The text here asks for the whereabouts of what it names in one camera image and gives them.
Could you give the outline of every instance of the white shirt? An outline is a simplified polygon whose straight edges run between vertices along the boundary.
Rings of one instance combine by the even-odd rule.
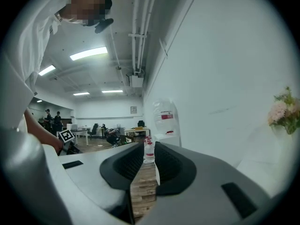
[[[0,126],[17,127],[33,98],[35,82],[50,36],[60,24],[54,15],[70,0],[31,0],[12,24],[0,54]]]

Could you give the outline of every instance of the pink flower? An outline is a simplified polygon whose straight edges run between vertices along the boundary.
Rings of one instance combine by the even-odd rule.
[[[287,106],[283,101],[277,101],[271,108],[271,111],[268,114],[268,121],[271,120],[277,122],[279,119],[285,116],[285,112],[287,110]]]

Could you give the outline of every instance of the person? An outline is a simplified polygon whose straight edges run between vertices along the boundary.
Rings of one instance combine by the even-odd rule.
[[[104,131],[106,131],[106,130],[107,130],[107,128],[106,128],[106,126],[105,126],[105,124],[104,124],[104,123],[102,124],[101,128],[103,128],[103,129],[104,129]]]
[[[93,0],[94,4],[84,0],[72,0],[56,15],[69,23],[79,23],[82,26],[94,26],[95,32],[100,33],[113,23],[113,19],[105,19],[113,5],[112,0]]]
[[[120,141],[119,131],[116,129],[107,129],[105,132],[106,141],[112,145],[113,148],[118,146],[118,142]]]
[[[48,131],[48,132],[51,132],[51,127],[52,127],[52,117],[51,117],[51,114],[50,114],[50,109],[47,109],[45,110],[45,112],[47,113],[47,117],[46,119],[44,119],[44,124],[45,124],[45,129]]]
[[[14,117],[5,114],[0,126],[19,128],[33,134],[42,144],[53,146],[58,152],[63,142],[43,129],[27,108],[30,100],[37,95],[35,82],[50,37],[55,34],[61,19],[82,25],[97,24],[104,21],[105,14],[112,6],[111,0],[31,0],[19,14],[7,33],[0,51],[1,87],[10,87],[10,94],[1,90],[0,97],[8,97],[2,107],[5,111],[13,109]],[[99,25],[97,32],[105,29],[112,21]]]
[[[57,132],[62,131],[62,121],[61,121],[59,111],[57,111],[57,115],[54,117],[54,122],[53,122],[52,127],[53,127],[53,135],[55,135],[55,136],[56,136]]]

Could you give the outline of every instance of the bottle label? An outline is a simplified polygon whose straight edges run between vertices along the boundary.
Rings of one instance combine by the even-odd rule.
[[[171,119],[173,118],[173,114],[168,114],[168,115],[161,115],[161,119],[165,120],[165,119]]]

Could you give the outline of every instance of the flower bouquet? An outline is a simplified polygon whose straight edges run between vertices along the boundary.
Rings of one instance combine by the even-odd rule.
[[[268,124],[283,126],[287,134],[293,134],[300,128],[300,101],[292,96],[291,89],[286,87],[284,92],[274,96],[275,103],[268,113]]]

